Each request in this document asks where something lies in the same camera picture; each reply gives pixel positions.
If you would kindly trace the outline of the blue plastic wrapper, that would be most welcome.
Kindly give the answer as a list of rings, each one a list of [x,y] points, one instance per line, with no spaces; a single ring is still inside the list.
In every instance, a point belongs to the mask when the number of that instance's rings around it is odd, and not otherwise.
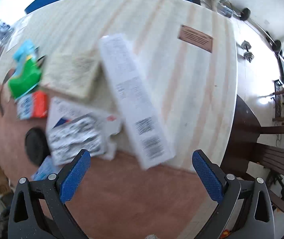
[[[51,156],[47,156],[38,170],[31,176],[33,181],[45,180],[50,174],[58,174],[62,168],[55,166]]]

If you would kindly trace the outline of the silver blister pack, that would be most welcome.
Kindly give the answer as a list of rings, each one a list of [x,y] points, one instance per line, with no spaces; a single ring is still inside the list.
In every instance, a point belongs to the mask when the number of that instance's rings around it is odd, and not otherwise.
[[[70,163],[82,149],[92,157],[107,152],[102,120],[92,114],[54,127],[47,134],[47,142],[56,166]]]

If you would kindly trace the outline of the white medicine carton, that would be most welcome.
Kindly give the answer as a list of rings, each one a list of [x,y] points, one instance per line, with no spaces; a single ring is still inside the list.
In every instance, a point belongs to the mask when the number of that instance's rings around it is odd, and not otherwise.
[[[113,160],[117,143],[111,136],[121,128],[121,118],[115,114],[51,98],[46,136],[54,165],[70,163],[82,149],[89,151],[91,157]]]

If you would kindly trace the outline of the long white box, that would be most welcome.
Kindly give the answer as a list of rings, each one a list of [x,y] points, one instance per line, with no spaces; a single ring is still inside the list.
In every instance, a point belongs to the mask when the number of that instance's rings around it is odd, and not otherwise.
[[[175,152],[125,36],[103,36],[99,52],[103,73],[141,168],[149,169],[174,158]]]

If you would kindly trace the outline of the red blue milk carton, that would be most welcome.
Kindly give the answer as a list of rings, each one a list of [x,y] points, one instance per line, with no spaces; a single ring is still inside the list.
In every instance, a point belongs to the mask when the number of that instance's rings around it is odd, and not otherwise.
[[[27,94],[17,101],[17,118],[28,120],[46,118],[48,113],[48,96],[39,90]]]

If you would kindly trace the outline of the cream medicine box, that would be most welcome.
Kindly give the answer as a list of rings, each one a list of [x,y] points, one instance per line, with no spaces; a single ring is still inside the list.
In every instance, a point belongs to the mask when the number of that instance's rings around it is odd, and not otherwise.
[[[96,90],[100,72],[100,56],[96,51],[55,52],[45,62],[40,87],[89,101]]]

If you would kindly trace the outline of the blue green snack bag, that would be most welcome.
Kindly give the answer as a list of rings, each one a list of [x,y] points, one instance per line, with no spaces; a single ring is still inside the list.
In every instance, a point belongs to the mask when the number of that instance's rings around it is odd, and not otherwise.
[[[16,68],[8,80],[8,87],[11,96],[18,99],[39,83],[42,71],[38,66],[36,47],[30,39],[22,43],[14,53],[13,59],[16,62]]]

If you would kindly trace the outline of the dark wooden chair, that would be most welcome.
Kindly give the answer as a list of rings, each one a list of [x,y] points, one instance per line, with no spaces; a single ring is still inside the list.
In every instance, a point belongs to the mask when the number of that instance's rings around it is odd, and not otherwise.
[[[225,173],[248,177],[249,162],[284,175],[284,149],[257,142],[262,134],[284,134],[284,126],[262,127],[245,101],[237,96],[230,138],[220,165]]]

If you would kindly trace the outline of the black round lid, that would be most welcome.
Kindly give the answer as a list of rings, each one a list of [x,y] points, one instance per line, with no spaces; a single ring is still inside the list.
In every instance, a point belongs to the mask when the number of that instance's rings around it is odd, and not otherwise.
[[[41,128],[33,127],[26,133],[25,150],[29,160],[38,167],[50,155],[46,135]]]

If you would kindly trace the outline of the small dumbbell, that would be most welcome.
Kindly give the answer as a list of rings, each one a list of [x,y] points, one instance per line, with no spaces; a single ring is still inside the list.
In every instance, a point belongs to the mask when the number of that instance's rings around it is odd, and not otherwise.
[[[251,49],[251,44],[248,41],[243,41],[241,44],[241,48],[244,50],[243,57],[245,60],[247,60],[249,63],[252,62],[254,59],[253,53],[250,51]]]

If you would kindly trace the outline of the brown mat label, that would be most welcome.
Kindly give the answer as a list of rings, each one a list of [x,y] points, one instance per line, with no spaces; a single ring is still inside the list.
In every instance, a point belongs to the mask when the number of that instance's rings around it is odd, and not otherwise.
[[[178,38],[184,42],[195,45],[209,53],[212,52],[213,38],[201,31],[186,25],[181,25]]]

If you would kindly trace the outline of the barbell weight rack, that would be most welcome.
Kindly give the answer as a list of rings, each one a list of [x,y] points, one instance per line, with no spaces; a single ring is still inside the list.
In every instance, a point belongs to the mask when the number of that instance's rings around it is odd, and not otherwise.
[[[272,51],[276,54],[280,54],[282,50],[282,42],[280,40],[275,40],[271,37],[269,32],[264,30],[257,22],[251,18],[251,11],[249,8],[244,8],[241,11],[233,6],[233,4],[228,0],[212,0],[212,10],[219,12],[225,17],[231,18],[236,17],[243,22],[249,22],[254,28],[256,28],[269,43]]]

